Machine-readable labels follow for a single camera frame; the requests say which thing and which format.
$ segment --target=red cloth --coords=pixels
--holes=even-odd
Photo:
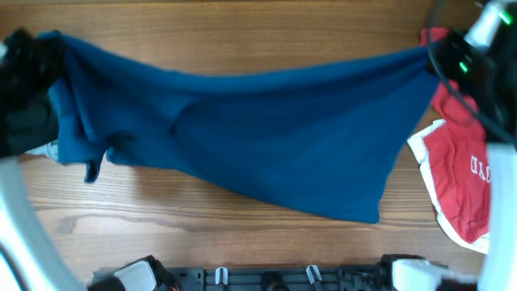
[[[425,33],[422,31],[422,45]],[[444,28],[431,32],[433,40],[447,34]],[[477,108],[472,97],[464,98]],[[490,167],[485,131],[442,83],[431,105],[446,120],[446,124],[424,138],[436,195],[454,230],[467,243],[473,243],[488,232],[489,224]]]

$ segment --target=blue t-shirt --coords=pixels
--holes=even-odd
[[[94,181],[113,163],[176,169],[245,196],[351,221],[379,221],[397,154],[438,85],[427,53],[265,74],[161,70],[58,32],[65,73],[49,91],[59,161]]]

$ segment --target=blue fabric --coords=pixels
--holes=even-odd
[[[438,78],[424,48],[305,69],[230,77],[167,71],[58,32],[66,76],[50,90],[59,161],[104,153],[124,165],[177,169],[276,205],[379,221],[397,154]]]

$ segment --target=wooden table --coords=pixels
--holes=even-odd
[[[59,29],[127,57],[201,74],[291,68],[409,48],[418,44],[430,4],[3,2],[0,36],[20,26],[32,32]],[[453,1],[442,24],[468,27],[477,13],[470,2]],[[425,116],[418,127],[435,118]],[[149,254],[166,266],[205,268],[370,264],[384,253],[409,253],[478,272],[483,260],[438,227],[407,147],[389,178],[377,225],[268,205],[176,171],[105,162],[99,180],[84,184],[83,165],[63,167],[45,158],[23,158],[23,170],[45,229],[84,281],[100,268],[117,268]]]

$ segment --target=green led indicator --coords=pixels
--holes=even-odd
[[[511,16],[509,14],[507,14],[506,12],[500,12],[499,13],[499,18],[504,22],[506,23],[506,25],[510,25],[511,24]]]
[[[469,72],[469,68],[464,62],[460,62],[460,68],[463,71],[463,73]]]

